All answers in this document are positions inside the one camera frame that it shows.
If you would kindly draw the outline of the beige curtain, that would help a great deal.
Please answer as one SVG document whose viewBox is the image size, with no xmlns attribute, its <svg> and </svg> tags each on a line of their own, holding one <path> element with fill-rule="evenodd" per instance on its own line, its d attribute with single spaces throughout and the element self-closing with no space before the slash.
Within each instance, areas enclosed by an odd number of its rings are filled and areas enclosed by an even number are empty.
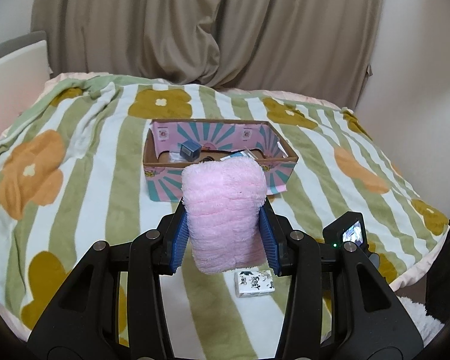
<svg viewBox="0 0 450 360">
<path fill-rule="evenodd" d="M 34 0 L 55 73 L 283 90 L 353 108 L 383 0 Z"/>
</svg>

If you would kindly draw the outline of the small black box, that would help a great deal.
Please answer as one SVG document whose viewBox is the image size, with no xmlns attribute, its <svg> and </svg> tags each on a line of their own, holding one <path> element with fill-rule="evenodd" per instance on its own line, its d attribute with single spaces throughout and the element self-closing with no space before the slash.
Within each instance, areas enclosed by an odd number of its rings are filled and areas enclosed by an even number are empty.
<svg viewBox="0 0 450 360">
<path fill-rule="evenodd" d="M 219 154 L 208 154 L 205 157 L 203 157 L 200 162 L 201 163 L 205 163 L 205 162 L 212 162 L 212 161 L 218 161 L 220 159 L 220 155 Z"/>
</svg>

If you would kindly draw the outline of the white patterned tissue pack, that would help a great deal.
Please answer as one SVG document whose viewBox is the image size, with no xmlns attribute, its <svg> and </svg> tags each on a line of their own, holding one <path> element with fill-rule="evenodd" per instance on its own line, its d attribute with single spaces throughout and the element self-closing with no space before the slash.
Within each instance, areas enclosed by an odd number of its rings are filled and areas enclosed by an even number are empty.
<svg viewBox="0 0 450 360">
<path fill-rule="evenodd" d="M 235 294 L 237 297 L 257 297 L 270 295 L 275 291 L 272 271 L 236 270 L 234 272 Z"/>
</svg>

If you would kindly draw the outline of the blue white flat package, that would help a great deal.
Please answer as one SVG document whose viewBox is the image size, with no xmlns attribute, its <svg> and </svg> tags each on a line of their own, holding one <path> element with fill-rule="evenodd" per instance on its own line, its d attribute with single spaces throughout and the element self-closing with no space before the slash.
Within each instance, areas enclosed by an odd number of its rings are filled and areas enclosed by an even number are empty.
<svg viewBox="0 0 450 360">
<path fill-rule="evenodd" d="M 224 157 L 220 158 L 221 161 L 225 161 L 231 158 L 252 158 L 255 159 L 253 153 L 251 153 L 249 150 L 241 150 L 237 152 L 233 152 L 231 154 L 225 155 Z"/>
</svg>

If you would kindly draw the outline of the white padded headboard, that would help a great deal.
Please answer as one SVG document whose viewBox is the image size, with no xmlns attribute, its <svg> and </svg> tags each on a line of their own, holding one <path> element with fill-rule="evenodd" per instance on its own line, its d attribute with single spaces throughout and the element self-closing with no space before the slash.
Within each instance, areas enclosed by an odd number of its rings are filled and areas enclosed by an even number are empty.
<svg viewBox="0 0 450 360">
<path fill-rule="evenodd" d="M 0 44 L 0 135 L 38 99 L 50 74 L 44 31 Z"/>
</svg>

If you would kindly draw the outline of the pink patterned cardboard box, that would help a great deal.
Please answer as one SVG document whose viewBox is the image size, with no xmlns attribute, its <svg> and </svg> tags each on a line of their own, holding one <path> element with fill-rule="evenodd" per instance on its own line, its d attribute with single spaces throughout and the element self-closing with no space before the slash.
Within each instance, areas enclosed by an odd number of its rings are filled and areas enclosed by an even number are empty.
<svg viewBox="0 0 450 360">
<path fill-rule="evenodd" d="M 207 158 L 225 160 L 239 155 L 248 155 L 259 163 L 269 195 L 286 190 L 297 154 L 271 123 L 154 119 L 148 129 L 143 157 L 149 198 L 154 202 L 178 202 L 186 166 Z"/>
</svg>

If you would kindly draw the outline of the small blue box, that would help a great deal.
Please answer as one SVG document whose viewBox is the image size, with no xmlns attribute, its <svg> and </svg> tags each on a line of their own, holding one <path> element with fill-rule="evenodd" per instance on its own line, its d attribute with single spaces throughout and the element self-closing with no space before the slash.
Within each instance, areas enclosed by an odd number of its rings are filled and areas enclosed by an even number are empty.
<svg viewBox="0 0 450 360">
<path fill-rule="evenodd" d="M 179 154 L 186 161 L 196 161 L 201 153 L 201 145 L 193 140 L 187 140 L 179 144 Z"/>
</svg>

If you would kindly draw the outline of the pink bed sheet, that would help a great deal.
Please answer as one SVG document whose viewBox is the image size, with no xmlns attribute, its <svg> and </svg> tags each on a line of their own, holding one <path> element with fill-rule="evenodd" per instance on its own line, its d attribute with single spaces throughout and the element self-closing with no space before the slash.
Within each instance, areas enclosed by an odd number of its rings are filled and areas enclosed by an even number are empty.
<svg viewBox="0 0 450 360">
<path fill-rule="evenodd" d="M 271 203 L 295 228 L 320 238 L 335 218 L 359 211 L 392 289 L 427 274 L 448 219 L 350 109 L 287 92 L 70 73 L 48 81 L 0 139 L 0 315 L 19 338 L 93 242 L 129 242 L 176 208 L 149 198 L 151 122 L 206 118 L 267 121 L 291 145 L 297 163 Z"/>
</svg>

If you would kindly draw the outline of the floral striped blanket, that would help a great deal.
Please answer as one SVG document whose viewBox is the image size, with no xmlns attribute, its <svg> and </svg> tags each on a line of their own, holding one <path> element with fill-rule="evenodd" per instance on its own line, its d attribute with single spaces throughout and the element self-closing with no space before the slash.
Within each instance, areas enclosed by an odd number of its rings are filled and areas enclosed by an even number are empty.
<svg viewBox="0 0 450 360">
<path fill-rule="evenodd" d="M 271 359 L 298 279 L 258 250 L 266 295 L 235 289 L 237 250 L 207 269 L 186 197 L 185 141 L 261 206 L 323 246 L 365 228 L 392 289 L 421 279 L 449 232 L 353 112 L 268 92 L 131 76 L 66 79 L 0 140 L 0 307 L 31 359 Z"/>
</svg>

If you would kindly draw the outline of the pink fluffy sock roll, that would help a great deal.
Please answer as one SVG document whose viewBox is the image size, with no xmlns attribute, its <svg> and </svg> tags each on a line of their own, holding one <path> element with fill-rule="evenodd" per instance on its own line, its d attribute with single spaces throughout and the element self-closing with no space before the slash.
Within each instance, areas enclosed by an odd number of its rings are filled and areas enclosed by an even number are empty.
<svg viewBox="0 0 450 360">
<path fill-rule="evenodd" d="M 187 166 L 183 203 L 197 269 L 207 275 L 264 263 L 258 214 L 266 201 L 266 178 L 248 157 Z"/>
</svg>

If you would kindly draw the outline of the clear plastic bag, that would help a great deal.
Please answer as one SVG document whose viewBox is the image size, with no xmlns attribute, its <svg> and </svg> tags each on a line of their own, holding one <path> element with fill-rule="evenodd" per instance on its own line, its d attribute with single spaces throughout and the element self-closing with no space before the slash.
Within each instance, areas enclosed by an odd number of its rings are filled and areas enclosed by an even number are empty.
<svg viewBox="0 0 450 360">
<path fill-rule="evenodd" d="M 169 153 L 169 162 L 170 163 L 181 163 L 184 161 L 184 158 L 180 155 L 180 153 L 170 152 Z"/>
</svg>

